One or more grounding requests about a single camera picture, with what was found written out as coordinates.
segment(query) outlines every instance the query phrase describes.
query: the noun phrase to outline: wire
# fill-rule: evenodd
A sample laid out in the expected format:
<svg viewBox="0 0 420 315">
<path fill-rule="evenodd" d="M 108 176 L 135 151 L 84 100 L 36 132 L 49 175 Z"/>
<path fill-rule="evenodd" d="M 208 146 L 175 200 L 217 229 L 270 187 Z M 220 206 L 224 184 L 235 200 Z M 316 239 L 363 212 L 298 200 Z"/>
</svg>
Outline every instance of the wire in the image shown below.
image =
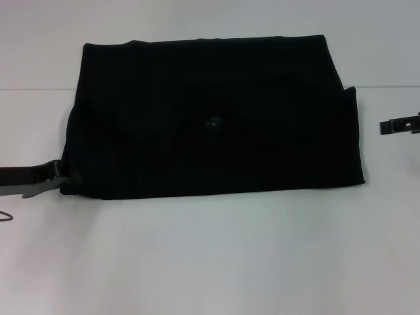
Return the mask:
<svg viewBox="0 0 420 315">
<path fill-rule="evenodd" d="M 0 219 L 0 222 L 6 222 L 6 221 L 13 220 L 13 216 L 8 214 L 8 213 L 0 211 L 0 215 L 5 215 L 6 217 L 8 217 L 7 219 Z"/>
</svg>

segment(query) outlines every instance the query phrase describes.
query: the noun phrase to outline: black metal bracket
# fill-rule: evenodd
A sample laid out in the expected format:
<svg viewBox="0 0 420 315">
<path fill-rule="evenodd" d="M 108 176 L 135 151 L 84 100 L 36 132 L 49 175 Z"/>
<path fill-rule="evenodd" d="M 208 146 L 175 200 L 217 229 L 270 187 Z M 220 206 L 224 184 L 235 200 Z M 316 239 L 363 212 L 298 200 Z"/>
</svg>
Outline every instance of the black metal bracket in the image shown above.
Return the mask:
<svg viewBox="0 0 420 315">
<path fill-rule="evenodd" d="M 68 180 L 60 160 L 32 167 L 0 167 L 0 196 L 31 198 L 60 188 Z"/>
<path fill-rule="evenodd" d="M 381 135 L 391 135 L 393 133 L 420 133 L 420 113 L 419 116 L 403 117 L 391 119 L 380 123 Z"/>
</svg>

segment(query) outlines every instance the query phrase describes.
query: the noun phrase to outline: cable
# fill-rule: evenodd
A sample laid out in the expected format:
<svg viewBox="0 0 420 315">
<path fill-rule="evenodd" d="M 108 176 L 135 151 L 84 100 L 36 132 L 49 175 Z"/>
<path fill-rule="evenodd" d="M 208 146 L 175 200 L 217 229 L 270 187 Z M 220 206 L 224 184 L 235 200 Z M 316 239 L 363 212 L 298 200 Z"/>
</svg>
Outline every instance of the cable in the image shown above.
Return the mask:
<svg viewBox="0 0 420 315">
<path fill-rule="evenodd" d="M 0 215 L 5 215 L 6 217 L 8 217 L 7 219 L 0 219 L 0 222 L 6 222 L 6 221 L 13 220 L 13 216 L 8 214 L 8 213 L 0 211 Z"/>
</svg>

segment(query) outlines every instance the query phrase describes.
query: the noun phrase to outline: black cloth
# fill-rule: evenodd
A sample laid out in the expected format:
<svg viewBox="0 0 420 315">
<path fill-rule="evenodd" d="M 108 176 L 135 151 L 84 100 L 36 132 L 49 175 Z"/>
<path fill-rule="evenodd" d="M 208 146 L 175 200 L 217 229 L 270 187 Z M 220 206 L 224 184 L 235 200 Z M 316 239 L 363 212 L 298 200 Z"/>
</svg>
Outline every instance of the black cloth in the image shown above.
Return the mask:
<svg viewBox="0 0 420 315">
<path fill-rule="evenodd" d="M 91 45 L 62 194 L 104 200 L 365 183 L 356 91 L 324 36 Z"/>
</svg>

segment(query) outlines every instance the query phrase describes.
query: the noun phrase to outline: white surface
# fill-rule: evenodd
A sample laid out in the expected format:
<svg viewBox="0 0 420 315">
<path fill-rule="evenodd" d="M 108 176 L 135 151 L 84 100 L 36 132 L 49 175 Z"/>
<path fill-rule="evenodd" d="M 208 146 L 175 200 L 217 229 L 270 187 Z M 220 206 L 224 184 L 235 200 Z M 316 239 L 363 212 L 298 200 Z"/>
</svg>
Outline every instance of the white surface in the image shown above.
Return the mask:
<svg viewBox="0 0 420 315">
<path fill-rule="evenodd" d="M 324 34 L 343 83 L 420 85 L 418 0 L 2 0 L 0 88 L 76 87 L 85 43 Z"/>
<path fill-rule="evenodd" d="M 85 42 L 327 35 L 345 85 L 418 85 L 405 1 L 0 4 L 0 167 L 59 158 Z M 0 314 L 418 315 L 420 89 L 358 89 L 367 184 L 196 198 L 0 197 Z"/>
</svg>

